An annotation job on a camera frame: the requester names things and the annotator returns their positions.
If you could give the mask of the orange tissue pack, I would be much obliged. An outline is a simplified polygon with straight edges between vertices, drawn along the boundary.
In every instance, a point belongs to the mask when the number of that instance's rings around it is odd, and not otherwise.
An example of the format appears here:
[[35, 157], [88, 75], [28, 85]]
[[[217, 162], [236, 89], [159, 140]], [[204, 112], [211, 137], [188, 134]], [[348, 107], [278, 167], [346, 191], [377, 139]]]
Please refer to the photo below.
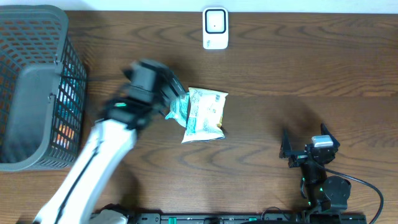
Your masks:
[[75, 131], [72, 130], [72, 128], [65, 124], [60, 124], [55, 132], [53, 141], [55, 144], [62, 146], [65, 149], [69, 149], [74, 135]]

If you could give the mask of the cream snack bag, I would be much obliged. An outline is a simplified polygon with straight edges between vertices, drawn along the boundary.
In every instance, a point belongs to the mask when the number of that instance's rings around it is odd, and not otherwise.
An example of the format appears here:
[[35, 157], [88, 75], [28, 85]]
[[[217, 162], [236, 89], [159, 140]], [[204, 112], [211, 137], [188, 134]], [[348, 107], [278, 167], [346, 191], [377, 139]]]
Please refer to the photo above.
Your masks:
[[189, 87], [190, 112], [182, 144], [224, 139], [221, 130], [228, 93]]

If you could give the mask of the teal snack packet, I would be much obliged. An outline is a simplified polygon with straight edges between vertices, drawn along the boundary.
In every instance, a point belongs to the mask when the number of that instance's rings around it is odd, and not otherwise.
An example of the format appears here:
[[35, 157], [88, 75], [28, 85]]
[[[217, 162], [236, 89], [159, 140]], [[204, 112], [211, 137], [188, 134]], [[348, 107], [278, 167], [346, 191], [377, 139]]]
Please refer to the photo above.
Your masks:
[[189, 92], [174, 99], [170, 103], [169, 113], [165, 119], [174, 119], [182, 127], [187, 127]]

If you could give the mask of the blue mouthwash bottle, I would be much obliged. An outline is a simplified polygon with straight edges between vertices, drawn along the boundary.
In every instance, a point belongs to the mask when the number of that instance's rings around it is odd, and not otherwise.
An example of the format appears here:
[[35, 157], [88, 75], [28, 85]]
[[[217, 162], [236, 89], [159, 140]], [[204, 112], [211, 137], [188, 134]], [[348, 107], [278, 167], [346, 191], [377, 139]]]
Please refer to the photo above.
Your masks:
[[80, 119], [81, 100], [78, 96], [76, 79], [62, 75], [55, 100], [55, 114], [68, 121], [77, 123]]

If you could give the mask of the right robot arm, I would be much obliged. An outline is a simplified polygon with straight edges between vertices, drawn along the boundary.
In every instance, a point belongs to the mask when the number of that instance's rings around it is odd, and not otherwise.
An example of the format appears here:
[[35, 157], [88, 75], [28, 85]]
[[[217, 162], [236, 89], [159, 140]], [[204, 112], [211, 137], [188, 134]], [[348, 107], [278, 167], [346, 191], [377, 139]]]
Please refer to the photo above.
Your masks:
[[315, 213], [341, 212], [348, 208], [351, 183], [337, 175], [327, 176], [325, 165], [335, 159], [340, 143], [324, 124], [320, 130], [321, 134], [313, 136], [301, 151], [292, 148], [284, 131], [279, 157], [287, 159], [290, 168], [300, 168], [300, 193]]

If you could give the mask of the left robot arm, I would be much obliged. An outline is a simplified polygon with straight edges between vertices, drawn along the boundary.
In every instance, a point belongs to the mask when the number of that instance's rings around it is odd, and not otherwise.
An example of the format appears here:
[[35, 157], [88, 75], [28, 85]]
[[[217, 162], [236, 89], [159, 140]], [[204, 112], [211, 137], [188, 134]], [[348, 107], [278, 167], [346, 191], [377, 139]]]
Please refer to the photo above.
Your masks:
[[88, 223], [99, 196], [134, 148], [139, 132], [185, 94], [174, 72], [155, 60], [133, 62], [124, 75], [129, 82], [106, 102], [78, 159], [34, 223]]

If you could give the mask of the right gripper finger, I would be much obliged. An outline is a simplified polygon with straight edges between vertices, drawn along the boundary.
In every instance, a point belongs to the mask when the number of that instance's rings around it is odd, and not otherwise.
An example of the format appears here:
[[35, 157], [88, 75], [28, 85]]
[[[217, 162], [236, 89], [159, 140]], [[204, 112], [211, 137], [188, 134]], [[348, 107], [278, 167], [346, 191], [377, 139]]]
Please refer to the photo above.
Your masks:
[[287, 130], [285, 129], [285, 130], [283, 130], [279, 157], [281, 159], [286, 159], [286, 158], [289, 158], [291, 155], [292, 155], [292, 147], [290, 145], [290, 140], [289, 140]]
[[329, 132], [329, 130], [328, 130], [328, 128], [327, 128], [327, 126], [326, 126], [325, 123], [322, 123], [322, 124], [320, 125], [320, 129], [321, 129], [321, 134], [322, 134], [322, 135], [328, 135], [328, 136], [331, 138], [334, 147], [339, 147], [339, 146], [340, 146], [340, 143], [339, 143], [339, 142], [336, 140], [336, 138], [331, 134], [331, 132]]

